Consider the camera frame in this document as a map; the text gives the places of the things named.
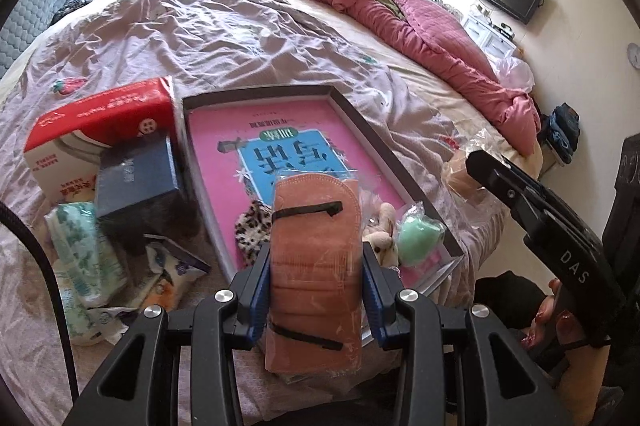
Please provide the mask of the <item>person's hand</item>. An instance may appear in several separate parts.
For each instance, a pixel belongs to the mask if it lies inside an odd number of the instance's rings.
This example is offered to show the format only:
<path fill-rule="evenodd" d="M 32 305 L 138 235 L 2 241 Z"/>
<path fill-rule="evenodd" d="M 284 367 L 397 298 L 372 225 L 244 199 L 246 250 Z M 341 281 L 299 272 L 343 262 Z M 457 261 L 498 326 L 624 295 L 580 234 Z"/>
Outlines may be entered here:
<path fill-rule="evenodd" d="M 582 328 L 576 317 L 567 310 L 559 309 L 559 292 L 562 287 L 558 279 L 549 282 L 551 296 L 544 298 L 534 320 L 526 330 L 521 345 L 530 350 L 541 345 L 547 336 L 555 336 L 561 345 L 572 344 L 582 339 Z"/>

